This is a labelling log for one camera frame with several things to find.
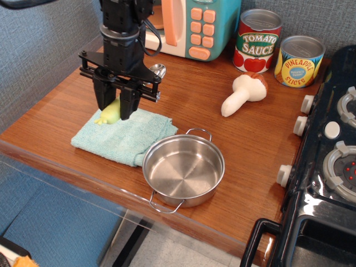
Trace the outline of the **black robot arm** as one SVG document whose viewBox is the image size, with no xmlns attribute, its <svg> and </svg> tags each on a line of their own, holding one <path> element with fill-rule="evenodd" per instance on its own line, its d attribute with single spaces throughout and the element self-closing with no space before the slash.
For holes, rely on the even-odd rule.
<svg viewBox="0 0 356 267">
<path fill-rule="evenodd" d="M 161 77 L 144 64 L 146 29 L 153 1 L 101 1 L 103 52 L 82 51 L 81 75 L 93 81 L 97 105 L 104 110 L 120 99 L 120 116 L 127 120 L 141 98 L 157 102 Z"/>
</svg>

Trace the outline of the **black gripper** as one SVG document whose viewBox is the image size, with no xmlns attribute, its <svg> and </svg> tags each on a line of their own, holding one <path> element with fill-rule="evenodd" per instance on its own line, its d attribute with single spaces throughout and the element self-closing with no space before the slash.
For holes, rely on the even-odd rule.
<svg viewBox="0 0 356 267">
<path fill-rule="evenodd" d="M 143 63 L 146 26 L 130 33 L 118 33 L 101 26 L 103 52 L 81 51 L 81 75 L 93 80 L 98 108 L 103 111 L 120 89 L 120 119 L 128 120 L 138 109 L 141 97 L 156 102 L 161 78 Z"/>
</svg>

